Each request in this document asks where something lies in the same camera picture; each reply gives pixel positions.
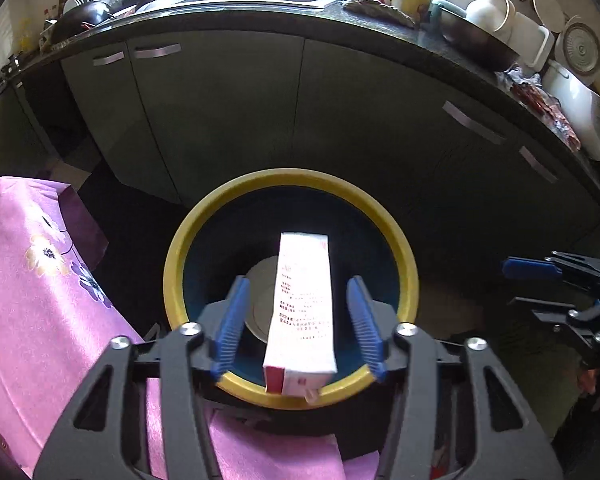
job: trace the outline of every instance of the cabinet handle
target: cabinet handle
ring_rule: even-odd
[[[93,60],[94,66],[103,66],[109,65],[111,63],[115,63],[116,61],[120,61],[125,58],[124,51],[116,52],[115,54],[111,54],[111,56],[106,57],[97,57]]]
[[[480,135],[483,139],[488,140],[489,142],[493,142],[494,144],[502,144],[506,138],[498,135],[495,132],[492,132],[485,126],[482,126],[479,122],[474,121],[468,115],[463,114],[458,108],[456,108],[453,104],[447,101],[442,109],[452,116],[456,121],[458,121],[462,126],[471,130],[474,134]]]
[[[533,153],[531,153],[526,146],[522,146],[520,148],[520,155],[529,163],[529,165],[536,170],[540,176],[547,180],[550,184],[555,184],[558,182],[558,177],[556,177],[551,171],[545,168],[542,164],[538,162],[538,160],[534,157]]]
[[[160,48],[149,48],[147,50],[136,50],[134,52],[134,56],[136,59],[147,59],[149,57],[164,57],[169,54],[176,54],[182,50],[182,47],[179,43],[175,43],[172,45],[162,46]]]

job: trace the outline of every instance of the blue gripper pad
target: blue gripper pad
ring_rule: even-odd
[[[502,273],[509,280],[561,280],[562,271],[551,262],[527,260],[510,256],[502,264]]]
[[[219,381],[234,363],[235,351],[242,336],[244,317],[251,303],[251,285],[249,280],[238,276],[224,300],[224,317],[214,335],[215,356],[211,375]]]
[[[384,341],[372,313],[372,299],[362,278],[355,276],[347,283],[347,307],[360,346],[360,353],[372,375],[384,380]]]

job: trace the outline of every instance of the purple flower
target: purple flower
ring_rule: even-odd
[[[109,298],[107,298],[106,294],[102,291],[98,282],[91,275],[89,269],[86,269],[80,263],[71,262],[71,270],[80,277],[80,286],[89,293],[93,301],[103,303],[107,308],[113,307],[113,304],[109,301]]]

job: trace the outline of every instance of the yellow mug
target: yellow mug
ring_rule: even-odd
[[[421,22],[431,4],[431,0],[384,0],[384,2],[389,6],[397,7],[407,16],[411,16],[416,23]]]

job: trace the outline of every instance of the flower pattern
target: flower pattern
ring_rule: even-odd
[[[31,247],[25,252],[29,270],[36,270],[38,276],[63,276],[69,273],[62,254],[45,237],[33,235]]]
[[[98,285],[98,282],[89,272],[89,269],[85,268],[82,264],[77,262],[71,262],[71,270],[80,278],[80,286],[86,290],[93,301],[103,303],[107,308],[113,307],[113,304],[109,301],[106,294]]]
[[[45,233],[51,236],[56,242],[64,243],[66,237],[60,230],[60,226],[55,222],[51,216],[42,211],[42,208],[33,202],[31,204],[34,218],[39,222],[41,227],[45,230]]]

